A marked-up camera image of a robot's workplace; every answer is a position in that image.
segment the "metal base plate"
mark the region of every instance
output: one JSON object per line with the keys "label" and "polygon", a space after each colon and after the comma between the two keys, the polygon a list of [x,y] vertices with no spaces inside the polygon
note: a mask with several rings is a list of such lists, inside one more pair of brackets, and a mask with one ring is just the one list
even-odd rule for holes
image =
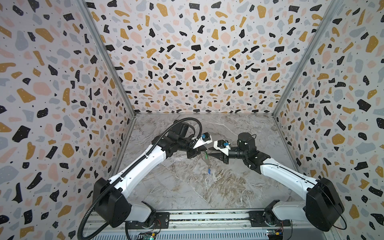
{"label": "metal base plate", "polygon": [[[264,221],[264,218],[263,218],[264,211],[249,211],[248,213],[249,213],[249,220],[251,221],[251,227],[270,227]],[[289,227],[291,226],[291,221],[284,220],[283,225],[286,227]],[[276,224],[275,227],[281,227],[281,222]]]}
{"label": "metal base plate", "polygon": [[[169,225],[169,212],[156,212],[155,213],[155,223],[156,223],[155,229],[168,228],[168,225]],[[143,228],[141,226],[140,222],[132,221],[132,222],[128,222],[128,229],[139,229],[139,230],[143,229],[143,230],[149,231],[152,228],[149,228],[149,229],[148,228]]]}

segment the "terrazzo wallpaper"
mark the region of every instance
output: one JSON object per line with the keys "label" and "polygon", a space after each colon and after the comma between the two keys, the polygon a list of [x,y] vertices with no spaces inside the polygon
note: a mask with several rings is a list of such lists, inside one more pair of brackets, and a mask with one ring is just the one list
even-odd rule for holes
{"label": "terrazzo wallpaper", "polygon": [[334,183],[347,240],[384,237],[383,22],[384,1],[344,1],[277,116],[300,171]]}
{"label": "terrazzo wallpaper", "polygon": [[86,0],[136,112],[272,112],[331,0]]}
{"label": "terrazzo wallpaper", "polygon": [[73,1],[0,1],[0,37],[0,239],[72,239],[126,106]]}

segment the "black cable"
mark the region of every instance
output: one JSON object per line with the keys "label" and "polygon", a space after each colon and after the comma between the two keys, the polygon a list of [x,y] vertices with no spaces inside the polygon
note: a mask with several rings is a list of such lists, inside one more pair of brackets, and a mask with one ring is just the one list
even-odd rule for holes
{"label": "black cable", "polygon": [[286,168],[283,167],[283,166],[279,166],[279,165],[276,165],[276,164],[273,164],[273,163],[264,163],[264,164],[262,164],[262,165],[273,165],[273,166],[276,166],[276,167],[281,167],[282,169],[287,170],[288,172],[292,173],[293,175],[298,176],[299,178],[301,178],[301,179],[307,181],[308,183],[311,183],[311,184],[313,184],[313,185],[316,185],[316,184],[314,184],[313,182],[308,181],[307,179],[303,178],[303,177],[300,176],[300,175],[297,175],[296,173],[292,172],[292,171],[289,170],[289,169],[286,169]]}
{"label": "black cable", "polygon": [[345,221],[345,219],[343,218],[343,216],[339,213],[339,211],[336,209],[336,206],[333,204],[333,202],[331,201],[331,199],[329,198],[329,196],[319,187],[317,186],[317,188],[322,191],[324,193],[324,195],[328,198],[328,200],[331,202],[333,208],[336,210],[336,212],[339,214],[339,216],[341,217],[341,219],[344,221],[344,225],[345,225],[345,228],[339,228],[339,227],[336,227],[335,225],[332,225],[333,227],[337,228],[337,229],[340,229],[340,230],[346,230],[347,229],[347,222]]}
{"label": "black cable", "polygon": [[155,230],[155,228],[156,228],[156,223],[151,230],[149,230],[148,232],[139,233],[139,235],[146,235],[147,233],[153,232],[153,230]]}
{"label": "black cable", "polygon": [[128,240],[131,240],[131,238],[129,237],[129,233],[128,233],[128,222],[125,222],[125,235],[127,236]]}
{"label": "black cable", "polygon": [[335,227],[335,228],[337,228],[337,229],[340,229],[340,230],[346,230],[347,229],[347,222],[345,221],[345,219],[343,218],[343,216],[339,213],[339,211],[336,209],[336,206],[333,204],[333,202],[332,202],[332,200],[330,199],[330,197],[318,186],[318,185],[316,185],[316,184],[314,184],[313,182],[310,182],[310,181],[308,181],[307,179],[305,179],[305,178],[303,178],[302,176],[299,176],[299,175],[297,175],[296,173],[294,173],[294,172],[292,172],[292,171],[290,171],[290,170],[288,170],[288,169],[286,169],[286,168],[284,168],[284,167],[282,167],[282,166],[279,166],[279,165],[276,165],[276,164],[272,164],[272,163],[265,163],[265,164],[263,164],[263,165],[273,165],[273,166],[277,166],[277,167],[281,167],[282,169],[285,169],[285,170],[287,170],[288,172],[290,172],[290,173],[292,173],[292,174],[294,174],[294,175],[296,175],[296,176],[298,176],[299,178],[301,178],[301,179],[303,179],[303,180],[305,180],[305,181],[307,181],[307,182],[309,182],[309,183],[311,183],[311,184],[313,184],[314,186],[316,186],[320,191],[322,191],[323,193],[324,193],[324,195],[328,198],[328,200],[330,201],[330,203],[332,204],[332,206],[333,206],[333,208],[336,210],[336,212],[339,214],[339,216],[341,217],[341,219],[343,220],[343,222],[344,222],[344,225],[345,225],[345,228],[339,228],[339,227],[336,227],[335,225],[332,225],[333,227]]}
{"label": "black cable", "polygon": [[197,138],[195,139],[194,141],[194,144],[192,145],[192,147],[196,144],[197,140],[201,137],[201,132],[203,131],[203,127],[200,123],[199,120],[197,120],[196,118],[183,118],[181,120],[178,120],[177,122],[173,123],[171,126],[169,126],[167,128],[167,130],[165,130],[161,135],[160,137],[156,140],[156,143],[152,145],[152,147],[150,148],[150,150],[148,152],[146,152],[146,155],[148,156],[149,154],[151,154],[151,152],[155,149],[155,147],[157,146],[157,144],[160,142],[160,140],[174,127],[176,126],[178,123],[181,123],[181,122],[184,122],[184,121],[195,121],[197,122],[197,124],[199,125],[199,134],[197,136]]}
{"label": "black cable", "polygon": [[190,125],[190,124],[188,124],[188,127],[192,128],[192,130],[193,130],[193,135],[195,135],[195,134],[196,134],[196,130],[195,130],[195,128],[194,128],[192,125]]}
{"label": "black cable", "polygon": [[87,220],[89,216],[91,215],[92,211],[94,210],[95,206],[101,201],[105,195],[113,188],[116,184],[118,184],[135,166],[137,166],[142,160],[146,158],[146,155],[143,155],[141,158],[139,158],[137,161],[135,161],[127,170],[124,171],[123,174],[120,175],[119,178],[117,178],[111,185],[109,185],[104,191],[100,193],[100,195],[95,199],[95,201],[92,203],[92,205],[89,207],[89,209],[84,214],[83,219],[81,220],[79,224],[79,229],[77,231],[77,238],[78,240],[90,240],[94,238],[96,235],[98,235],[104,228],[106,228],[109,224],[105,223],[103,226],[101,226],[98,230],[96,230],[94,233],[92,233],[89,236],[84,237],[83,231],[84,226],[87,223]]}
{"label": "black cable", "polygon": [[118,179],[116,179],[112,184],[110,184],[107,188],[105,188],[104,191],[102,191],[100,193],[100,195],[95,199],[95,201],[92,203],[92,205],[89,207],[89,209],[86,211],[86,213],[84,214],[84,217],[83,219],[81,220],[80,224],[79,224],[79,228],[78,228],[78,231],[77,231],[77,238],[78,240],[91,240],[92,238],[94,238],[96,235],[98,235],[104,228],[106,228],[109,224],[108,223],[104,223],[103,226],[101,226],[99,229],[97,229],[95,232],[93,232],[91,235],[89,236],[86,236],[84,237],[83,236],[83,231],[84,231],[84,226],[85,224],[87,223],[87,220],[89,218],[89,216],[91,215],[92,211],[94,210],[95,206],[101,201],[101,199],[103,197],[105,197],[105,195],[107,195],[107,193],[116,185],[118,184],[135,166],[137,166],[141,161],[143,161],[149,154],[151,154],[151,152],[155,149],[155,147],[157,146],[157,144],[159,143],[159,141],[172,129],[172,127],[174,127],[175,125],[177,125],[178,123],[180,122],[183,122],[183,121],[189,121],[189,120],[192,120],[192,121],[195,121],[198,123],[199,125],[199,135],[198,135],[198,138],[200,138],[201,136],[201,132],[203,130],[203,127],[200,123],[199,120],[197,120],[196,118],[183,118],[177,122],[175,122],[174,124],[172,124],[170,127],[167,128],[167,130],[165,130],[161,136],[157,139],[156,143],[151,147],[151,149],[146,152],[145,155],[141,156],[137,161],[135,161],[127,170],[124,171],[123,174],[121,174],[119,176]]}
{"label": "black cable", "polygon": [[160,220],[158,219],[158,221],[159,221],[159,225],[160,225],[160,228],[159,228],[159,232],[158,233],[156,233],[156,235],[158,235],[159,233],[160,233],[160,231],[161,231],[161,222],[160,222]]}
{"label": "black cable", "polygon": [[286,239],[286,240],[291,239],[291,237],[292,237],[292,233],[293,233],[293,224],[292,224],[292,220],[290,220],[290,221],[291,221],[291,236],[290,236],[288,239]]}

